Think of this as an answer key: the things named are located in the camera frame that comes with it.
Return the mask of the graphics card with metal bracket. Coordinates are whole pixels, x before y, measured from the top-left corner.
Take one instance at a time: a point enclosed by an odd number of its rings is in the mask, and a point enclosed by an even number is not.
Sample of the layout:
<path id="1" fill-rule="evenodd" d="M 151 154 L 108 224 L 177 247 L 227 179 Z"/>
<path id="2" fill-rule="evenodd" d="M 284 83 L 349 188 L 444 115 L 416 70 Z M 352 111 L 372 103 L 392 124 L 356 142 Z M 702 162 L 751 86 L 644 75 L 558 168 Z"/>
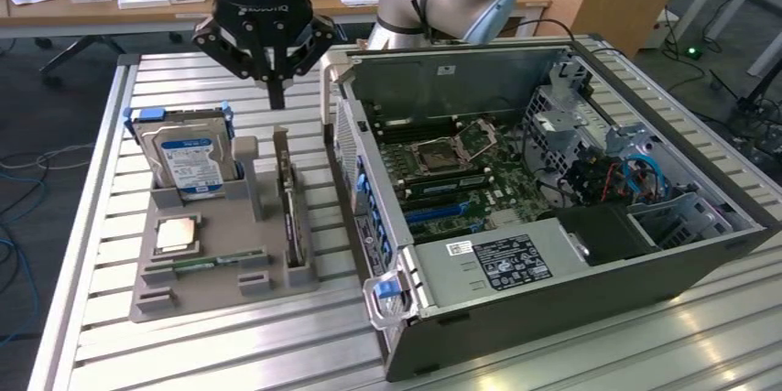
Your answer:
<path id="1" fill-rule="evenodd" d="M 303 244 L 303 232 L 299 215 L 299 182 L 296 166 L 291 159 L 287 139 L 288 130 L 273 126 L 272 143 L 277 169 L 277 190 L 283 208 L 283 227 L 285 233 L 285 263 L 291 268 L 303 267 L 307 262 Z"/>

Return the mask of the black RAM slot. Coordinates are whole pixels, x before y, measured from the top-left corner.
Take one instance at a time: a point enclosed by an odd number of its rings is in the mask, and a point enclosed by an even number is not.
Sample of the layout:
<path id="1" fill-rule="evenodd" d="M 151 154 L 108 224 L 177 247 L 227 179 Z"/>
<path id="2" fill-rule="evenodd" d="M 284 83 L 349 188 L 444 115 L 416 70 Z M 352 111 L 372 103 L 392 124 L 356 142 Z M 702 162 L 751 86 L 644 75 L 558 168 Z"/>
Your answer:
<path id="1" fill-rule="evenodd" d="M 381 119 L 373 123 L 373 127 L 381 130 L 389 130 L 391 128 L 420 128 L 444 126 L 451 127 L 453 125 L 453 118 L 451 116 L 435 117 L 435 118 L 404 118 L 404 119 Z"/>
<path id="2" fill-rule="evenodd" d="M 383 136 L 445 136 L 453 133 L 456 124 L 451 121 L 429 121 L 415 124 L 383 125 L 376 133 Z"/>
<path id="3" fill-rule="evenodd" d="M 399 132 L 384 131 L 379 135 L 379 140 L 387 145 L 409 144 L 431 141 L 440 138 L 449 138 L 451 134 L 435 134 L 429 132 Z"/>
<path id="4" fill-rule="evenodd" d="M 399 126 L 380 130 L 377 139 L 385 144 L 400 144 L 449 137 L 455 133 L 456 130 L 451 126 Z"/>

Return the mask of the hard disk with blue carrier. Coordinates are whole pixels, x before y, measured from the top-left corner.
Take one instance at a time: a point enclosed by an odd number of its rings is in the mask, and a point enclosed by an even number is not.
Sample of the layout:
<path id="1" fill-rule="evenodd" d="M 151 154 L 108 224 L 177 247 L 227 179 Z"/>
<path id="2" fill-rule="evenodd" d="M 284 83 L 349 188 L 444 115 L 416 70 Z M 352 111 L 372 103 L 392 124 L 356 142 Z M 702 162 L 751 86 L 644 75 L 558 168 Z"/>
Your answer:
<path id="1" fill-rule="evenodd" d="M 219 196 L 239 179 L 231 154 L 233 111 L 227 103 L 208 109 L 122 109 L 122 124 L 152 170 L 159 189 L 173 189 L 185 201 Z"/>

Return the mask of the black chair base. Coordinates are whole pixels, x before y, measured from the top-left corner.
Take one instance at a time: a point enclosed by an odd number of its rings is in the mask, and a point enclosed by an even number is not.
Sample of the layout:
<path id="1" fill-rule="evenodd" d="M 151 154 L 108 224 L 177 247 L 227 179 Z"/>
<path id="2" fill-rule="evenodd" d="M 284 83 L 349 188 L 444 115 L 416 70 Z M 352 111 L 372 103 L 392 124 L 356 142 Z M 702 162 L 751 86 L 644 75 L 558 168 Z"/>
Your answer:
<path id="1" fill-rule="evenodd" d="M 93 44 L 102 44 L 117 55 L 125 54 L 122 47 L 110 35 L 88 35 L 77 38 L 68 48 L 64 49 L 38 69 L 40 80 L 46 87 L 56 88 L 61 86 L 62 80 L 50 73 Z"/>

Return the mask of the CPU socket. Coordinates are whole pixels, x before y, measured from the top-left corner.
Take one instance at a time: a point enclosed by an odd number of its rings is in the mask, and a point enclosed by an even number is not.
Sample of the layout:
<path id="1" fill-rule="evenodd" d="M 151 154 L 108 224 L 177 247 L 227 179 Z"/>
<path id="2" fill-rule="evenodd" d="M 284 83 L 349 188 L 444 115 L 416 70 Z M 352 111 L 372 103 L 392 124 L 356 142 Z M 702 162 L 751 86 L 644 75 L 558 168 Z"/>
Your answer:
<path id="1" fill-rule="evenodd" d="M 460 171 L 471 168 L 469 159 L 452 137 L 440 137 L 411 146 L 417 168 L 424 175 Z"/>

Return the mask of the metal socket cover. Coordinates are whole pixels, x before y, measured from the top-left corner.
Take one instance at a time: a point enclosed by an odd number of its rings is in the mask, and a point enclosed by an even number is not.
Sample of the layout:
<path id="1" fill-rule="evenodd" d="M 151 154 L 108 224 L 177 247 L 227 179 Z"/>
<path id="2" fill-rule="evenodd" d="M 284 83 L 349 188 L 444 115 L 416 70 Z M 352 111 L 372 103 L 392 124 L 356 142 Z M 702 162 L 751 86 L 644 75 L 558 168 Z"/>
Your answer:
<path id="1" fill-rule="evenodd" d="M 468 159 L 479 157 L 497 144 L 493 125 L 483 117 L 475 119 L 456 134 L 460 151 Z"/>

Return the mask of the black long expansion slot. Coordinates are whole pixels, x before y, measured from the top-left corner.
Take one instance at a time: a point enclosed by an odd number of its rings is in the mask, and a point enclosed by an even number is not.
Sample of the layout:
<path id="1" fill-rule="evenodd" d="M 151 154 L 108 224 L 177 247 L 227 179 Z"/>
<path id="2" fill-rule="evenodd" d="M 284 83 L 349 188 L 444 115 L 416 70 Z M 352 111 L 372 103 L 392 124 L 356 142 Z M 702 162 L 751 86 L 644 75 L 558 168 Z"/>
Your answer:
<path id="1" fill-rule="evenodd" d="M 404 212 L 433 209 L 444 205 L 459 203 L 459 201 L 460 199 L 455 194 L 448 194 L 415 200 L 405 200 L 400 203 L 400 208 Z"/>

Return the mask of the CPU chip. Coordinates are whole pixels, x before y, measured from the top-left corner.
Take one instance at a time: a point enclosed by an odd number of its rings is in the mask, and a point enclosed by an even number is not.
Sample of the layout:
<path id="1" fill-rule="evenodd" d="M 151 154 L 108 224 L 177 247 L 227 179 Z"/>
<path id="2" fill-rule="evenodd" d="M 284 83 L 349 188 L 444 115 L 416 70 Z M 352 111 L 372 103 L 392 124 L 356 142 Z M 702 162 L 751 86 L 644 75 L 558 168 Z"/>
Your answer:
<path id="1" fill-rule="evenodd" d="M 167 219 L 159 223 L 153 252 L 160 254 L 185 250 L 195 242 L 196 221 L 192 218 Z"/>

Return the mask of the blue expansion slot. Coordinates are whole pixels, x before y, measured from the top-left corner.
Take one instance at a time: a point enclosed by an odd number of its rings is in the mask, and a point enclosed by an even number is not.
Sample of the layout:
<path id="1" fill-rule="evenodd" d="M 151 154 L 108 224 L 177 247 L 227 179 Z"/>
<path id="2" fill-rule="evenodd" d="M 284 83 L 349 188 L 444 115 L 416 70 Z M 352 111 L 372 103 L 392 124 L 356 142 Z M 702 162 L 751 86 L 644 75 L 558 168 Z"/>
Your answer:
<path id="1" fill-rule="evenodd" d="M 407 223 L 420 223 L 441 219 L 445 217 L 459 216 L 469 208 L 469 203 L 463 201 L 460 203 L 451 203 L 443 206 L 424 208 L 412 212 L 404 213 Z"/>

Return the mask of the perforated metal drive cage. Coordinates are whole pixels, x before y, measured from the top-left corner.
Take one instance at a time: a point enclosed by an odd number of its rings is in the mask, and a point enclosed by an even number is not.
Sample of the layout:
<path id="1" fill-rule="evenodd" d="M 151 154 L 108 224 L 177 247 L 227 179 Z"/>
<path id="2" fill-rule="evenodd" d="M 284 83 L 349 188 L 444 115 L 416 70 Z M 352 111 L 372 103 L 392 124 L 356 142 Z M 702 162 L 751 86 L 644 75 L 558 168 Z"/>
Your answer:
<path id="1" fill-rule="evenodd" d="M 528 124 L 529 158 L 564 174 L 590 149 L 606 151 L 611 125 L 576 92 L 556 92 L 551 85 L 539 86 L 524 114 Z"/>

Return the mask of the grey power supply unit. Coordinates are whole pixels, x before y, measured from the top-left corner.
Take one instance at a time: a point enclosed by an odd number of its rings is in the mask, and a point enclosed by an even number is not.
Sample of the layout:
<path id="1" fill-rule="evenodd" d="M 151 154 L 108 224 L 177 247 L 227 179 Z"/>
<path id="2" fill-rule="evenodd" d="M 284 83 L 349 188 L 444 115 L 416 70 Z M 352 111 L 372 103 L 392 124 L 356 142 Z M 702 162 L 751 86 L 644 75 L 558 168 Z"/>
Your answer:
<path id="1" fill-rule="evenodd" d="M 420 244 L 428 303 L 455 308 L 551 285 L 588 269 L 590 251 L 555 218 Z"/>

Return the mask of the white control box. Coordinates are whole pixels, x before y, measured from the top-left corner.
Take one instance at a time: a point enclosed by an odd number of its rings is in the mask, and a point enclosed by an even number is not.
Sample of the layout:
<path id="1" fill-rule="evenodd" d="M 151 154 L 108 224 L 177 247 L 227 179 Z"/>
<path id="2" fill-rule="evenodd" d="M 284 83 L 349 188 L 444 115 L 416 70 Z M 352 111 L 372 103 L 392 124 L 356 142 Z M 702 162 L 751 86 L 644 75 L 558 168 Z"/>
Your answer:
<path id="1" fill-rule="evenodd" d="M 670 37 L 671 32 L 674 31 L 678 20 L 678 15 L 668 8 L 664 8 L 659 12 L 659 16 L 652 25 L 651 32 L 643 45 L 643 49 L 658 49 L 663 45 L 666 39 Z"/>

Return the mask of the open grey PC case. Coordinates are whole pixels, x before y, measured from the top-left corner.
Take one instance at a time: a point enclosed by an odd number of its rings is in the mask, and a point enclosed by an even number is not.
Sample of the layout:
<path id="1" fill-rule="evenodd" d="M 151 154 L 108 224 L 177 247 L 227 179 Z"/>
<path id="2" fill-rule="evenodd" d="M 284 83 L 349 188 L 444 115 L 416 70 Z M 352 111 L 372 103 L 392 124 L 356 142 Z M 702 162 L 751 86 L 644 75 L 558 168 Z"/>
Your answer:
<path id="1" fill-rule="evenodd" d="M 332 49 L 323 59 L 325 147 L 340 212 L 359 266 L 363 301 L 380 343 L 384 376 L 397 382 L 675 299 L 720 266 L 782 232 L 774 185 L 710 132 L 704 120 L 616 50 L 570 38 L 521 38 L 484 46 L 371 51 Z M 662 139 L 654 166 L 640 156 L 618 164 L 590 149 L 559 180 L 572 203 L 559 220 L 590 254 L 582 274 L 500 298 L 440 309 L 428 303 L 375 136 L 381 119 L 492 114 L 523 134 L 539 86 L 583 96 L 611 125 L 642 123 Z M 361 132 L 359 121 L 368 131 Z M 734 232 L 670 249 L 655 246 L 630 216 L 696 193 Z"/>

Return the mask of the black tripod stand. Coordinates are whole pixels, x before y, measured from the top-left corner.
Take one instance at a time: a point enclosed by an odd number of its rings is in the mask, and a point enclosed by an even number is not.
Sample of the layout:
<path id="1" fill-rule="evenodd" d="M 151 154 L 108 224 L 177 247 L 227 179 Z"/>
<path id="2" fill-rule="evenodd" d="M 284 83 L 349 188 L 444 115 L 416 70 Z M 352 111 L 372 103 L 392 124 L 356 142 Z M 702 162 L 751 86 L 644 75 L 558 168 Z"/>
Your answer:
<path id="1" fill-rule="evenodd" d="M 730 113 L 728 122 L 739 132 L 739 137 L 755 143 L 767 139 L 774 130 L 782 131 L 782 99 L 766 97 L 780 73 L 782 59 L 762 76 L 748 95 L 738 99 Z"/>

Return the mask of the silver metal bay bracket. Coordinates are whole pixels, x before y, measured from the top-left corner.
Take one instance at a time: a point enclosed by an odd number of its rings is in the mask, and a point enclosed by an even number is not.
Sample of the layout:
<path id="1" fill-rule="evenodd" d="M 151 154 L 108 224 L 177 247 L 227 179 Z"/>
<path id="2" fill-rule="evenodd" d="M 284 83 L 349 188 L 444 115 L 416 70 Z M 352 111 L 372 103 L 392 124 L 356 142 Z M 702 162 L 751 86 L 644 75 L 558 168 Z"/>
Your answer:
<path id="1" fill-rule="evenodd" d="M 654 166 L 658 165 L 655 155 L 663 150 L 663 141 L 644 124 L 614 125 L 606 134 L 604 143 L 604 154 L 618 164 L 631 161 L 631 156 L 640 156 Z"/>

